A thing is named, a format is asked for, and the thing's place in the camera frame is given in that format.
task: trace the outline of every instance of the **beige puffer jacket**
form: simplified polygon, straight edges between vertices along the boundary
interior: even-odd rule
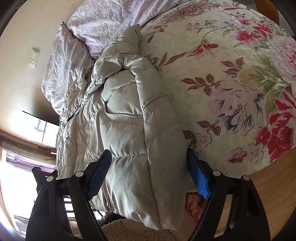
[[[153,229],[178,229],[189,172],[187,143],[150,62],[138,54],[140,26],[126,29],[84,69],[62,107],[59,178],[85,170],[104,149],[112,164],[92,203]]]

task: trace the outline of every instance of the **wooden floor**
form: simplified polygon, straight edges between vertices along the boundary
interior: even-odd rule
[[[296,207],[296,148],[250,177],[264,205],[273,239]],[[226,198],[217,235],[223,234],[230,202],[231,196]]]

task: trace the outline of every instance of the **white flower print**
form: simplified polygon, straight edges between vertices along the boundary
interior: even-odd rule
[[[206,148],[212,142],[212,135],[207,131],[196,134],[196,144],[201,148]]]
[[[261,161],[263,158],[263,143],[260,142],[258,145],[255,145],[254,143],[251,143],[249,145],[249,150],[248,150],[248,158],[250,161],[255,164],[258,161]]]

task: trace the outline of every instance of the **pillow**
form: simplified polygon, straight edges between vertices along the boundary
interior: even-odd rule
[[[42,92],[58,114],[69,84],[78,78],[84,67],[91,67],[93,63],[87,46],[62,22],[41,84]]]

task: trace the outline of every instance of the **silver screw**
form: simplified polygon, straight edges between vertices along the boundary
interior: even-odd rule
[[[49,177],[47,177],[46,181],[47,181],[47,182],[51,182],[53,179],[54,179],[53,176],[49,176]]]
[[[216,177],[219,177],[221,175],[221,172],[218,171],[218,170],[214,170],[213,175],[216,176]]]
[[[250,177],[248,175],[243,175],[242,178],[246,181],[250,181]]]
[[[76,175],[77,177],[82,177],[82,176],[83,176],[83,171],[76,172],[75,175]]]

